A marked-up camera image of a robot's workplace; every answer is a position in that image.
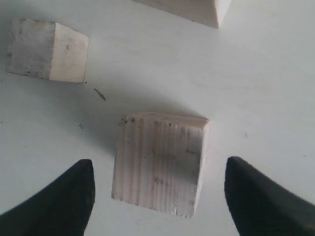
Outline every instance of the wood cube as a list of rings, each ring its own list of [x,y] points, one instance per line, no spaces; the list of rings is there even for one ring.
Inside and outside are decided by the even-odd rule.
[[[65,82],[84,82],[89,38],[52,21],[15,19],[7,72]]]
[[[204,25],[219,28],[232,0],[134,0]]]
[[[207,156],[209,120],[155,112],[124,116],[112,198],[193,217]]]

